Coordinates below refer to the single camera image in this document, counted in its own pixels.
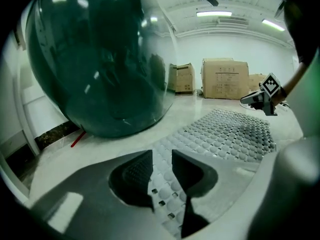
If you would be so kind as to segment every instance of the dark baseboard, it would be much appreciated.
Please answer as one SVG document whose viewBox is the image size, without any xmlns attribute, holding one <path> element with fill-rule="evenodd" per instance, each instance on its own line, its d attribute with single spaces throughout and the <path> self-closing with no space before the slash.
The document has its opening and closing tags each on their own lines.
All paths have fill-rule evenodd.
<svg viewBox="0 0 320 240">
<path fill-rule="evenodd" d="M 73 122 L 68 121 L 57 127 L 45 132 L 41 136 L 35 138 L 35 143 L 38 145 L 40 150 L 44 150 L 46 147 L 55 143 L 56 141 L 62 139 L 63 137 L 72 134 L 73 132 L 79 130 L 80 128 L 76 126 Z"/>
<path fill-rule="evenodd" d="M 35 142 L 42 151 L 77 130 L 79 127 L 68 121 L 35 138 Z M 28 144 L 25 144 L 6 159 L 11 170 L 28 189 L 31 187 L 40 156 L 41 154 L 35 157 Z"/>
</svg>

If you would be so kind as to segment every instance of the cardboard box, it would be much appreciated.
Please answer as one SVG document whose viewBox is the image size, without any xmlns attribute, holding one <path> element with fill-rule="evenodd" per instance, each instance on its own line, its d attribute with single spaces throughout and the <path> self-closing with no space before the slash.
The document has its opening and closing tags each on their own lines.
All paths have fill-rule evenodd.
<svg viewBox="0 0 320 240">
<path fill-rule="evenodd" d="M 229 62 L 229 61 L 233 61 L 234 59 L 233 58 L 204 58 L 202 60 L 202 62 Z"/>
<path fill-rule="evenodd" d="M 181 65 L 176 70 L 176 93 L 193 92 L 196 88 L 195 69 L 191 63 Z"/>
<path fill-rule="evenodd" d="M 204 60 L 201 77 L 205 98 L 240 100 L 249 93 L 249 67 L 246 62 Z"/>
<path fill-rule="evenodd" d="M 259 83 L 262 82 L 267 76 L 264 74 L 250 74 L 249 75 L 249 89 L 251 91 L 259 90 Z"/>
<path fill-rule="evenodd" d="M 176 92 L 177 85 L 177 65 L 170 64 L 168 77 L 168 90 Z"/>
</svg>

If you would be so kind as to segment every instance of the glass sphere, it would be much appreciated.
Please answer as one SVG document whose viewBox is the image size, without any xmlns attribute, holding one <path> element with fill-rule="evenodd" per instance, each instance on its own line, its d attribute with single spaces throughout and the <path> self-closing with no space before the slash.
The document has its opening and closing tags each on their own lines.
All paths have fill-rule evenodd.
<svg viewBox="0 0 320 240">
<path fill-rule="evenodd" d="M 173 31 L 155 0 L 34 0 L 26 25 L 33 73 L 87 133 L 122 137 L 169 109 Z"/>
</svg>

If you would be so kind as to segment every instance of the white floor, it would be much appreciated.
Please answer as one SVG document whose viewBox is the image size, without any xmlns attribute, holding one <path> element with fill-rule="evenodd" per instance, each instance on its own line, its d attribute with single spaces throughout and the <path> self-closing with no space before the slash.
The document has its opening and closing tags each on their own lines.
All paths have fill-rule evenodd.
<svg viewBox="0 0 320 240">
<path fill-rule="evenodd" d="M 163 119 L 138 134 L 118 139 L 104 139 L 86 134 L 71 148 L 71 143 L 80 134 L 77 131 L 47 147 L 40 157 L 26 205 L 32 205 L 78 169 L 143 148 L 200 119 L 212 109 L 230 110 L 268 120 L 278 150 L 303 135 L 293 112 L 281 105 L 276 110 L 278 116 L 265 116 L 262 111 L 240 106 L 239 100 L 204 99 L 195 95 L 176 96 Z"/>
</svg>

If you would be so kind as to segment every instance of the gray rubber pad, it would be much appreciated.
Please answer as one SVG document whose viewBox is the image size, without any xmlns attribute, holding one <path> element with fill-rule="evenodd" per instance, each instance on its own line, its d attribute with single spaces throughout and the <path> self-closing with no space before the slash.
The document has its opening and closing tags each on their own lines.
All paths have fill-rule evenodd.
<svg viewBox="0 0 320 240">
<path fill-rule="evenodd" d="M 252 169 L 246 170 L 246 166 L 257 168 L 264 155 L 276 151 L 269 125 L 250 115 L 214 109 L 191 125 L 145 147 L 153 150 L 153 174 L 148 194 L 152 197 L 157 219 L 173 236 L 180 238 L 186 194 L 172 172 L 172 149 L 195 152 L 214 160 L 228 160 L 222 162 L 222 168 L 225 163 L 234 166 L 231 170 L 220 169 L 214 194 L 192 199 L 194 211 L 212 223 L 250 183 L 255 173 Z"/>
</svg>

